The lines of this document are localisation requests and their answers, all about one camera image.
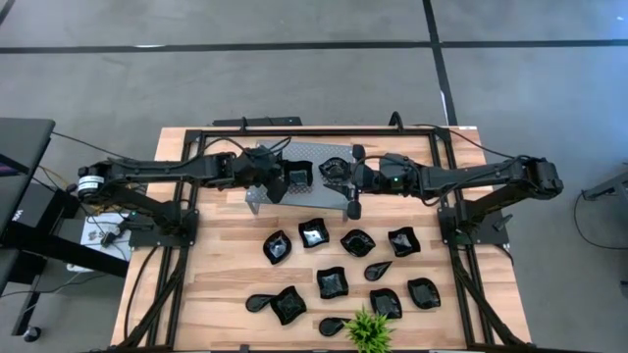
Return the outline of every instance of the black line on floor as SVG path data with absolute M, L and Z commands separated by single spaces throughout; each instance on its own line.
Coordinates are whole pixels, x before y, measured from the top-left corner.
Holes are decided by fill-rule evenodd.
M 413 49 L 429 48 L 428 41 L 332 41 L 292 43 L 104 45 L 73 47 L 3 47 L 0 54 L 103 54 L 103 53 L 185 53 L 227 51 L 282 51 L 316 49 Z
M 7 16 L 9 16 L 9 11 L 11 11 L 11 8 L 13 7 L 13 4 L 16 3 L 16 0 L 7 0 L 7 2 L 4 4 L 4 6 L 2 7 L 2 10 L 0 10 L 0 25 L 2 25 L 2 23 L 4 23 L 4 20 L 7 18 Z
M 432 43 L 432 53 L 434 54 L 436 74 L 439 78 L 439 87 L 441 88 L 441 94 L 445 101 L 446 122 L 450 126 L 457 126 L 458 118 L 453 108 L 453 97 L 451 95 L 451 88 L 449 87 L 449 79 L 447 78 L 445 58 L 443 57 L 443 49 L 441 48 L 441 41 L 439 40 L 439 32 L 434 17 L 434 9 L 432 9 L 432 2 L 430 0 L 423 0 L 423 9 L 425 10 L 428 31 L 430 32 L 430 43 Z
M 596 48 L 628 46 L 628 39 L 444 41 L 442 48 Z

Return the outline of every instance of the white label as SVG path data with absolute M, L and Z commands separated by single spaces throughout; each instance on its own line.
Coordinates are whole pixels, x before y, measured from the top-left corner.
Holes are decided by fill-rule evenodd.
M 78 191 L 81 191 L 83 189 L 87 189 L 87 188 L 98 188 L 98 182 L 82 182 L 78 185 Z
M 79 184 L 82 184 L 84 182 L 100 182 L 103 183 L 105 182 L 105 178 L 102 176 L 84 176 L 82 178 L 80 178 L 78 180 Z

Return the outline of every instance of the black dish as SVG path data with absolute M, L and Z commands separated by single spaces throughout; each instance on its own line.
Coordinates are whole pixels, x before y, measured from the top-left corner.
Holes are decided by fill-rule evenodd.
M 364 270 L 364 277 L 370 281 L 378 280 L 386 273 L 386 270 L 392 264 L 393 261 L 386 261 L 383 263 L 369 265 L 366 270 Z
M 274 296 L 270 302 L 271 308 L 273 308 L 282 326 L 293 322 L 296 317 L 305 313 L 307 310 L 303 298 L 298 295 L 294 285 L 282 290 L 282 292 Z
M 436 285 L 427 278 L 408 281 L 408 292 L 416 306 L 421 309 L 432 309 L 441 306 L 441 296 Z
M 312 186 L 312 181 L 314 181 L 312 162 L 284 161 L 284 182 L 287 185 Z
M 371 306 L 376 314 L 386 315 L 389 319 L 401 319 L 403 316 L 399 297 L 392 289 L 371 290 L 370 297 Z
M 311 248 L 330 242 L 330 234 L 325 228 L 323 219 L 314 219 L 298 225 L 298 233 L 303 239 L 303 247 Z
M 331 337 L 344 328 L 344 323 L 348 323 L 350 321 L 351 319 L 345 318 L 325 318 L 321 324 L 318 325 L 318 331 L 326 337 Z
M 375 241 L 360 229 L 351 230 L 340 240 L 344 250 L 355 257 L 363 257 L 375 247 Z
M 251 313 L 257 313 L 264 309 L 274 297 L 275 295 L 272 294 L 253 294 L 246 299 L 246 310 Z
M 332 157 L 318 166 L 321 175 L 329 181 L 344 182 L 349 180 L 349 163 L 339 157 Z
M 412 227 L 403 227 L 399 230 L 389 231 L 389 241 L 396 257 L 408 256 L 421 251 L 421 244 L 414 235 Z
M 349 284 L 346 282 L 342 267 L 319 270 L 316 273 L 316 280 L 321 290 L 321 299 L 332 299 L 349 293 Z
M 292 243 L 283 230 L 277 230 L 264 241 L 264 255 L 272 265 L 279 264 L 292 250 Z

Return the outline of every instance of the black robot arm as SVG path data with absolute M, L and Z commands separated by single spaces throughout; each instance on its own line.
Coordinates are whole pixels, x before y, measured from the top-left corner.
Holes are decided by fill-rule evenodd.
M 180 235 L 193 231 L 187 220 L 194 210 L 182 210 L 174 201 L 159 202 L 136 192 L 129 185 L 147 182 L 184 181 L 219 190 L 234 187 L 267 188 L 272 202 L 282 200 L 288 187 L 283 174 L 281 153 L 266 147 L 244 149 L 194 157 L 185 162 L 114 160 L 78 170 L 78 199 L 89 205 L 120 206 L 151 218 L 164 234 Z
M 357 163 L 351 169 L 351 178 L 357 192 L 349 202 L 349 216 L 353 219 L 360 216 L 359 193 L 411 196 L 421 199 L 426 206 L 434 206 L 454 190 L 504 185 L 478 200 L 463 200 L 457 207 L 458 227 L 469 230 L 492 212 L 526 198 L 551 199 L 563 188 L 555 165 L 545 158 L 518 156 L 501 163 L 446 170 L 424 166 L 394 153 L 364 157 L 362 146 L 354 146 L 354 157 Z M 364 164 L 371 158 L 380 160 L 378 171 Z M 351 209 L 357 210 L 357 214 L 351 213 Z

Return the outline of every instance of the small plastic item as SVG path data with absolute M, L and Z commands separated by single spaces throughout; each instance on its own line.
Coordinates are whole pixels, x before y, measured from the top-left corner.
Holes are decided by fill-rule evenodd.
M 273 294 L 253 294 L 246 299 L 246 310 L 251 313 L 257 313 L 264 309 L 274 297 L 275 295 Z
M 344 182 L 349 180 L 349 163 L 339 157 L 332 157 L 318 166 L 321 175 L 329 181 Z
M 375 247 L 375 241 L 360 229 L 350 230 L 340 240 L 344 250 L 355 257 L 364 257 Z
M 382 288 L 371 290 L 371 306 L 373 311 L 379 315 L 386 315 L 389 319 L 401 319 L 403 311 L 399 297 L 392 289 Z
M 272 265 L 279 264 L 292 250 L 292 243 L 283 230 L 277 230 L 264 241 L 264 255 Z
M 301 235 L 303 247 L 306 249 L 330 242 L 330 234 L 327 232 L 325 222 L 321 218 L 299 224 L 298 233 Z
M 305 306 L 303 298 L 296 292 L 294 285 L 282 290 L 270 302 L 271 308 L 273 308 L 282 326 L 293 322 L 296 317 L 307 311 L 307 306 Z
M 421 309 L 432 309 L 441 306 L 441 296 L 436 285 L 427 278 L 408 281 L 408 292 L 416 306 Z
M 284 181 L 287 185 L 312 186 L 312 181 L 314 181 L 314 175 L 312 174 L 312 162 L 285 161 Z
M 349 293 L 349 284 L 344 276 L 344 268 L 332 267 L 316 273 L 321 299 L 332 299 Z
M 389 241 L 396 257 L 404 257 L 421 251 L 421 244 L 414 235 L 412 227 L 389 231 Z
M 393 261 L 385 261 L 385 262 L 369 265 L 366 268 L 366 270 L 364 270 L 364 277 L 370 281 L 378 280 L 386 273 L 386 270 L 392 264 L 393 264 Z
M 351 319 L 345 318 L 325 318 L 318 325 L 318 331 L 326 337 L 331 337 L 344 328 L 344 323 L 350 321 Z

